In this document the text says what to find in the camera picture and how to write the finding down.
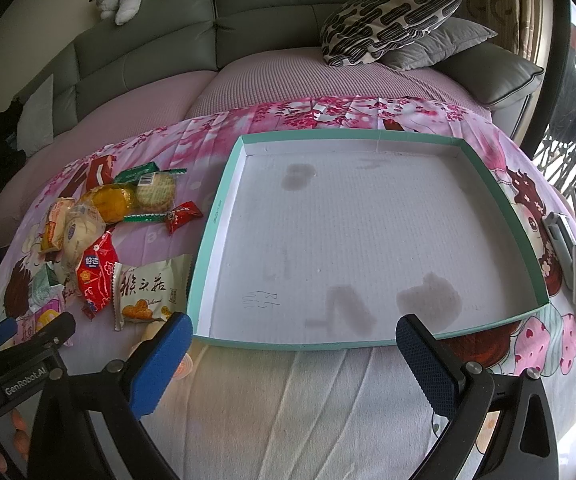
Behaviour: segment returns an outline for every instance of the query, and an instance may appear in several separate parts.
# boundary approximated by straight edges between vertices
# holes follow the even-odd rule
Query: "metal bolt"
[[[526,375],[530,379],[536,380],[541,378],[541,372],[539,372],[536,368],[526,368]]]
[[[113,359],[106,365],[106,370],[111,374],[116,374],[124,369],[124,362],[121,359]]]
[[[63,375],[63,370],[61,368],[53,368],[52,370],[50,370],[48,377],[50,379],[52,379],[53,381],[57,381],[58,379],[62,378],[62,375]]]
[[[476,361],[468,361],[466,363],[466,370],[468,372],[470,372],[471,374],[477,375],[477,374],[480,374],[484,370],[484,367],[482,367]]]

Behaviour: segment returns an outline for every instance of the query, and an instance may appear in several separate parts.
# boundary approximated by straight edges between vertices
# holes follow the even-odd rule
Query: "pink ribbed fabric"
[[[254,104],[320,96],[422,97],[456,104],[490,119],[461,85],[431,68],[395,72],[375,62],[330,67],[319,47],[252,54],[225,66],[186,118]]]
[[[34,198],[63,166],[106,144],[178,123],[215,74],[188,72],[120,95],[31,156],[0,194],[0,248],[10,244]]]

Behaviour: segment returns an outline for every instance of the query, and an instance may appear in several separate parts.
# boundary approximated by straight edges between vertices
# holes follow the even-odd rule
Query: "gray leather sofa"
[[[511,124],[540,83],[536,70],[530,85],[513,89],[503,75],[523,70],[520,59],[503,49],[486,54],[485,43],[453,56],[445,67],[408,73],[381,63],[328,67],[319,30],[346,1],[144,0],[125,25],[105,20],[79,34],[18,94],[25,102],[54,74],[55,140],[1,193],[0,248],[65,164],[156,126],[260,102],[339,94],[416,95],[464,105],[492,120],[503,112],[504,123]],[[498,59],[498,76],[473,70],[469,57],[475,65]],[[477,94],[493,102],[477,102]]]

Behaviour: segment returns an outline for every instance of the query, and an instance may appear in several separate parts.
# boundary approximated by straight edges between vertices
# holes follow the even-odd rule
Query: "sofa backrest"
[[[347,0],[144,0],[118,27],[79,34],[18,94],[25,102],[54,74],[54,135],[103,103],[183,72],[218,70],[249,54],[319,44],[319,30]]]

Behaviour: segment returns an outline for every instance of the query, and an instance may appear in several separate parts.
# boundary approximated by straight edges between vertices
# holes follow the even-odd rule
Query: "red snack package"
[[[187,224],[193,218],[201,218],[203,213],[194,202],[183,202],[174,209],[165,214],[165,225],[168,227],[170,234],[174,233],[182,225]]]
[[[84,251],[77,267],[77,282],[86,304],[82,311],[90,319],[95,317],[113,297],[113,269],[117,261],[111,231],[106,231]]]
[[[88,178],[86,179],[86,191],[94,187],[103,186],[103,184],[112,184],[113,181],[113,162],[116,160],[114,155],[104,155],[94,158],[90,162]]]

